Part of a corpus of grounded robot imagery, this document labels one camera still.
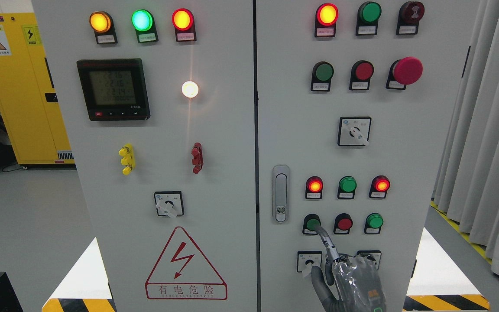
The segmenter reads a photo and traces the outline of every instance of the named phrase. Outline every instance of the push button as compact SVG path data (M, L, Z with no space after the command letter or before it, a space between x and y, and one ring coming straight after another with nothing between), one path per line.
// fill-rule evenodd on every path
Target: push button
M347 213L341 213L334 220L335 234L350 234L350 229L353 226L352 217Z

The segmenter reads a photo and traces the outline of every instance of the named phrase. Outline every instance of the yellow indicator light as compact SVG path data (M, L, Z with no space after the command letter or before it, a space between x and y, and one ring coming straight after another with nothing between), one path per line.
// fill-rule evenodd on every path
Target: yellow indicator light
M187 98L194 98L199 93L200 88L193 81L186 81L182 84L182 94Z
M90 26L98 33L105 33L111 29L111 18L106 12L93 12L90 15Z
M317 18L323 26L331 26L338 19L338 8L331 3L323 4L319 8Z
M188 30L194 24L194 16L189 10L181 8L172 14L172 23L178 30Z

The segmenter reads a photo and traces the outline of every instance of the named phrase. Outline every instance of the red push button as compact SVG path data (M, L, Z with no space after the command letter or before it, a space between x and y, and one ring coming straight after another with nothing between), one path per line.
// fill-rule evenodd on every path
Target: red push button
M408 24L418 24L424 16L424 5L418 1L406 2L400 9L400 18Z
M392 74L403 85L416 83L422 75L422 63L416 57L404 57L394 66Z
M355 69L355 77L359 80L367 80L373 75L373 65L369 62L362 62Z
M338 228L342 231L347 231L352 228L353 221L352 219L341 219L338 221Z

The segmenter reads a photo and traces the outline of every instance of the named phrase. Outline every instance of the red emergency stop button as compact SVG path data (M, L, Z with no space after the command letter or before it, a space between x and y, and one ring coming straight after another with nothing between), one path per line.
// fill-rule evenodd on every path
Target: red emergency stop button
M418 24L424 16L424 5L418 1L408 1L400 8L400 18L407 24Z
M403 85L411 85L416 83L422 75L422 63L416 57L404 57L400 59L392 70L394 79Z

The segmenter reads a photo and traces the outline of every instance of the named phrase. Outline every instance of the red indicator light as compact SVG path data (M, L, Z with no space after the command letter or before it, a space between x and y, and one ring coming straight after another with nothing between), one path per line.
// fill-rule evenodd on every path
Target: red indicator light
M172 14L172 24L178 30L188 30L194 25L194 15L185 8L175 10Z
M390 181L386 179L380 179L375 182L375 188L379 192L386 192L390 188Z
M317 10L317 20L323 26L332 26L338 20L338 8L332 3L325 3Z
M363 62L355 69L355 77L359 80L367 80L373 75L373 65L369 62Z
M323 184L320 181L313 181L309 183L309 190L313 193L318 193L323 189Z

